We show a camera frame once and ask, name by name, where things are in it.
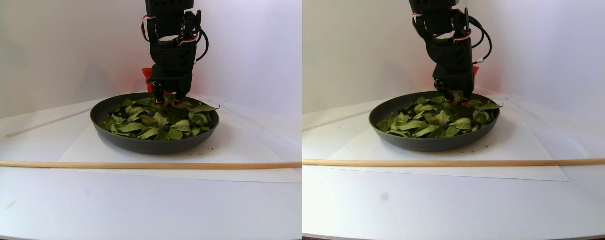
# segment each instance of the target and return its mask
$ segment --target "white paper sheet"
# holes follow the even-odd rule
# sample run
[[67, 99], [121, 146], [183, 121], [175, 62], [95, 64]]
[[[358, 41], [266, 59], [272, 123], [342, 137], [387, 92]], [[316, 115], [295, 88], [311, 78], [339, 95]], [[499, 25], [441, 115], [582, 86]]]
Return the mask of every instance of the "white paper sheet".
[[[199, 146], [181, 153], [154, 155], [126, 151], [99, 137], [94, 126], [89, 126], [60, 162], [86, 163], [281, 163], [282, 158], [253, 137], [258, 131], [234, 121], [219, 111], [220, 125], [211, 137]], [[288, 159], [288, 162], [299, 161]], [[288, 169], [257, 170], [162, 170], [162, 169], [56, 169], [59, 171], [100, 174], [124, 174], [179, 179], [213, 181], [302, 183], [300, 174]]]
[[[470, 161], [470, 160], [552, 160], [552, 156], [529, 130], [518, 114], [509, 107], [493, 130], [481, 140], [459, 149], [440, 152], [409, 151], [383, 141], [373, 128], [365, 130], [332, 155], [330, 160], [363, 161]], [[536, 167], [334, 167], [329, 169], [422, 174], [472, 178], [570, 181], [558, 166]]]

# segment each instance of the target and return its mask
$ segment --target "wooden stick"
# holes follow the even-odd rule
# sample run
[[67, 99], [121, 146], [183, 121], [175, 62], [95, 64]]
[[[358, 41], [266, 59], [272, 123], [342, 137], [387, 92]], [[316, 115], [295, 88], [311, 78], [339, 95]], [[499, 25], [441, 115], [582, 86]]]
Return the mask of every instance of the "wooden stick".
[[572, 160], [319, 160], [303, 159], [303, 165], [335, 167], [539, 167], [604, 165], [605, 158]]
[[0, 167], [38, 169], [154, 169], [154, 170], [257, 170], [299, 169], [303, 162], [277, 163], [114, 163], [114, 162], [23, 162], [0, 160]]

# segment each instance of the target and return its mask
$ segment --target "pile of leaves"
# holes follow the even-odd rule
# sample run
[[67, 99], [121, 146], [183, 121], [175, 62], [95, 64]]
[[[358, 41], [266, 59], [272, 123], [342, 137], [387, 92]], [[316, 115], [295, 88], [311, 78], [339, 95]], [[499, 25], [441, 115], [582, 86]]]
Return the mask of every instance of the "pile of leaves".
[[[460, 96], [456, 96], [456, 102], [460, 102]], [[470, 100], [468, 105], [448, 103], [444, 96], [431, 99], [421, 96], [376, 127], [405, 138], [448, 138], [484, 128], [496, 119], [496, 110], [503, 107], [477, 99]]]
[[[167, 103], [173, 99], [165, 97]], [[218, 108], [184, 101], [179, 106], [158, 105], [154, 98], [125, 99], [98, 125], [115, 135], [150, 141], [172, 141], [203, 135], [216, 125], [211, 112]]]

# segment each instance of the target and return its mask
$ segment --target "white backdrop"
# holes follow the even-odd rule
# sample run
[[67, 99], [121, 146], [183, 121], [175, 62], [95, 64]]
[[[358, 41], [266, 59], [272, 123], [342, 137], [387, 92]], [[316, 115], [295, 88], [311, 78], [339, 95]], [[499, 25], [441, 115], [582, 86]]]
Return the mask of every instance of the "white backdrop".
[[[605, 123], [605, 0], [461, 5], [494, 42], [477, 89]], [[305, 114], [434, 89], [435, 63], [407, 0], [305, 0], [303, 9]], [[474, 59], [487, 50], [485, 41]]]
[[[211, 46], [192, 93], [300, 119], [301, 1], [196, 0], [195, 9]], [[146, 13], [145, 0], [0, 0], [0, 119], [145, 91]]]

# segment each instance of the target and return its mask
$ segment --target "dark pan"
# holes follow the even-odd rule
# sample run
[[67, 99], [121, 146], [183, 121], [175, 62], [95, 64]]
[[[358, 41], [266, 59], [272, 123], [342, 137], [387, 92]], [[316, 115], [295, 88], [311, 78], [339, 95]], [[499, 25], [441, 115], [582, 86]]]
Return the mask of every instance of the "dark pan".
[[[419, 151], [419, 152], [448, 151], [448, 150], [467, 146], [467, 145], [472, 144], [473, 142], [476, 142], [476, 141], [480, 140], [481, 138], [485, 137], [485, 135], [490, 133], [490, 131], [492, 131], [494, 126], [496, 126], [496, 122], [498, 121], [499, 116], [501, 114], [500, 109], [493, 110], [494, 111], [493, 114], [496, 117], [496, 119], [494, 121], [492, 121], [490, 124], [486, 125], [485, 127], [480, 128], [480, 129], [476, 130], [475, 132], [469, 132], [466, 134], [456, 135], [453, 137], [426, 138], [426, 139], [408, 138], [408, 137], [401, 137], [401, 136], [397, 136], [397, 135], [387, 134], [381, 130], [378, 130], [378, 128], [376, 128], [376, 125], [380, 121], [384, 121], [385, 119], [389, 118], [389, 116], [392, 113], [399, 114], [399, 110], [406, 109], [417, 98], [424, 97], [424, 98], [430, 99], [430, 98], [439, 97], [441, 95], [442, 94], [438, 93], [437, 91], [426, 91], [426, 92], [421, 92], [421, 93], [406, 94], [405, 96], [399, 96], [397, 98], [386, 101], [386, 102], [378, 105], [376, 108], [374, 108], [371, 111], [371, 113], [369, 114], [369, 124], [371, 124], [371, 127], [374, 129], [374, 131], [376, 131], [376, 134], [378, 134], [378, 136], [380, 138], [382, 138], [384, 141], [387, 141], [390, 144], [393, 144], [394, 146], [397, 146], [397, 147], [400, 147], [403, 149], [407, 149], [410, 151]], [[485, 96], [481, 96], [479, 94], [473, 94], [471, 99], [478, 99], [483, 102], [490, 101], [490, 102], [494, 103], [491, 99], [486, 98]]]
[[[128, 151], [136, 153], [171, 154], [192, 149], [195, 146], [199, 146], [203, 142], [207, 141], [207, 139], [211, 137], [211, 135], [216, 130], [216, 127], [218, 127], [220, 123], [220, 117], [218, 116], [218, 113], [215, 111], [211, 112], [211, 119], [215, 122], [215, 125], [211, 128], [210, 131], [202, 135], [197, 135], [195, 137], [189, 137], [174, 141], [148, 141], [123, 137], [106, 131], [99, 126], [99, 123], [103, 122], [108, 116], [108, 112], [117, 109], [118, 105], [122, 103], [125, 99], [131, 99], [132, 101], [136, 101], [138, 99], [153, 97], [154, 95], [152, 93], [122, 94], [120, 96], [114, 96], [112, 98], [106, 99], [95, 105], [91, 110], [90, 117], [100, 138], [103, 141], [114, 144], [115, 146], [118, 146], [122, 149], [126, 149]], [[200, 103], [199, 100], [188, 97], [186, 97], [184, 101], [191, 103]]]

